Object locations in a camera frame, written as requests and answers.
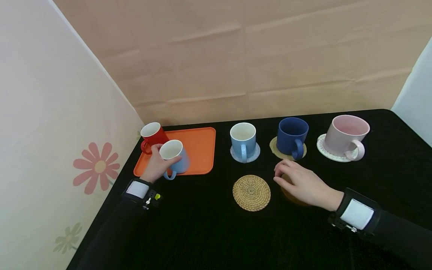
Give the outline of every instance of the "dark blue mug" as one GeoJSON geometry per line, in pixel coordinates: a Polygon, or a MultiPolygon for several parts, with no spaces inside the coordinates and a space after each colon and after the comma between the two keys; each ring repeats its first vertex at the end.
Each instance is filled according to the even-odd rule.
{"type": "Polygon", "coordinates": [[[295,117],[285,118],[279,122],[277,130],[277,149],[295,160],[303,157],[303,143],[309,131],[309,125],[304,120],[295,117]]]}

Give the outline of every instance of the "table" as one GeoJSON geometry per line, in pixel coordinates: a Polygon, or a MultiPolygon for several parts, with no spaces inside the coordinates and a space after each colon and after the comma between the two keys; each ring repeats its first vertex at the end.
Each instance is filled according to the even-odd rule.
{"type": "MultiPolygon", "coordinates": [[[[350,187],[377,201],[387,211],[432,229],[432,149],[398,116],[388,110],[347,112],[369,122],[363,140],[365,157],[338,163],[316,148],[319,135],[340,114],[299,116],[309,124],[308,151],[298,161],[329,186],[350,187]]],[[[270,150],[283,118],[247,120],[257,129],[259,158],[241,164],[230,156],[229,130],[241,121],[165,127],[177,130],[216,129],[213,170],[207,175],[159,180],[155,189],[165,196],[127,251],[128,269],[410,269],[404,262],[363,242],[355,234],[327,223],[329,213],[289,202],[273,181],[280,161],[270,150]],[[234,182],[243,175],[262,177],[270,186],[271,200],[259,212],[241,209],[232,196],[234,182]]],[[[76,265],[106,216],[118,202],[140,156],[137,143],[104,205],[83,239],[70,269],[76,265]]]]}

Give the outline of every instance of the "flower decal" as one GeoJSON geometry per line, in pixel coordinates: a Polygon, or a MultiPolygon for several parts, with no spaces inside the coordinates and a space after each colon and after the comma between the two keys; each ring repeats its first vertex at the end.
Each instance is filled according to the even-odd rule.
{"type": "Polygon", "coordinates": [[[66,236],[59,236],[55,239],[57,246],[54,248],[53,252],[58,252],[63,249],[61,253],[65,254],[65,252],[71,248],[76,250],[76,247],[74,247],[73,244],[78,242],[79,237],[77,235],[81,232],[81,229],[82,226],[80,223],[75,224],[72,230],[70,230],[70,227],[67,227],[64,230],[66,236]]]}
{"type": "Polygon", "coordinates": [[[90,143],[89,150],[84,149],[82,152],[83,157],[87,160],[75,159],[73,161],[73,166],[75,168],[88,170],[78,175],[73,180],[73,185],[79,186],[90,179],[84,189],[85,194],[92,194],[95,191],[98,179],[100,179],[101,182],[101,189],[103,191],[107,190],[110,184],[113,185],[113,182],[108,179],[108,176],[115,180],[118,176],[115,170],[120,168],[119,163],[112,164],[118,158],[118,154],[113,153],[109,157],[112,150],[112,145],[110,143],[105,143],[100,155],[96,143],[90,143]]]}

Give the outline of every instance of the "coaster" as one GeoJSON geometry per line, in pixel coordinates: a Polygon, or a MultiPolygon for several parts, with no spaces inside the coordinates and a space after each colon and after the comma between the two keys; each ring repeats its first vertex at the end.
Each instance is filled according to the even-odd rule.
{"type": "MultiPolygon", "coordinates": [[[[327,152],[327,150],[323,146],[325,135],[326,134],[322,134],[318,137],[318,140],[317,140],[318,151],[320,151],[320,153],[323,154],[323,156],[325,156],[328,159],[331,159],[331,160],[334,160],[337,162],[350,162],[351,160],[349,160],[346,156],[337,156],[337,155],[333,155],[333,154],[327,152]]],[[[351,151],[351,154],[353,155],[354,158],[356,158],[357,155],[359,154],[359,150],[357,148],[355,148],[353,151],[351,151]]]]}
{"type": "MultiPolygon", "coordinates": [[[[243,162],[241,162],[241,158],[239,158],[238,156],[235,155],[234,149],[232,148],[232,146],[231,146],[231,149],[229,150],[229,152],[231,153],[231,156],[232,156],[232,158],[235,161],[243,163],[243,162]]],[[[258,143],[256,143],[256,145],[255,145],[255,153],[253,154],[253,156],[251,156],[250,158],[246,159],[246,163],[249,163],[249,162],[252,162],[252,161],[256,160],[259,157],[260,153],[261,153],[261,148],[258,145],[258,143]]]]}
{"type": "Polygon", "coordinates": [[[269,185],[261,177],[245,175],[234,183],[232,195],[241,208],[256,212],[267,206],[271,192],[269,185]]]}
{"type": "MultiPolygon", "coordinates": [[[[294,158],[293,158],[292,156],[282,154],[282,153],[277,149],[277,147],[276,147],[276,141],[277,141],[277,136],[274,137],[274,138],[270,141],[270,149],[271,149],[271,152],[272,152],[273,154],[275,154],[275,156],[277,156],[277,157],[280,158],[280,159],[289,159],[289,160],[291,160],[291,161],[295,161],[294,158]]],[[[305,157],[307,150],[308,150],[308,149],[306,148],[306,145],[303,144],[303,157],[302,157],[302,158],[305,157]]]]}
{"type": "MultiPolygon", "coordinates": [[[[283,179],[284,179],[285,181],[287,181],[288,183],[293,184],[291,178],[289,178],[288,175],[283,174],[283,175],[281,176],[281,178],[283,178],[283,179]]],[[[310,204],[304,203],[304,202],[302,202],[301,200],[299,200],[299,199],[297,199],[296,197],[294,197],[293,195],[291,195],[291,193],[289,193],[285,188],[280,187],[280,189],[282,190],[283,195],[285,195],[285,197],[286,197],[288,200],[292,201],[293,203],[298,204],[298,205],[301,205],[301,206],[311,206],[310,204]]]]}

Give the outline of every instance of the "light blue mug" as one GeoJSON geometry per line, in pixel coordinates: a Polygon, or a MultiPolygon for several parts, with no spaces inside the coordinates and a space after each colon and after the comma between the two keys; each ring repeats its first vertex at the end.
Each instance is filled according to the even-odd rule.
{"type": "Polygon", "coordinates": [[[256,128],[250,123],[238,123],[232,126],[229,135],[235,155],[241,158],[242,163],[246,163],[247,159],[255,153],[256,128]]]}
{"type": "Polygon", "coordinates": [[[171,177],[168,176],[168,172],[165,172],[163,176],[167,180],[173,180],[177,174],[184,173],[189,169],[191,161],[189,156],[184,149],[183,144],[179,140],[170,140],[159,149],[159,154],[164,160],[173,159],[176,156],[181,156],[181,160],[171,165],[169,168],[172,171],[171,177]]]}

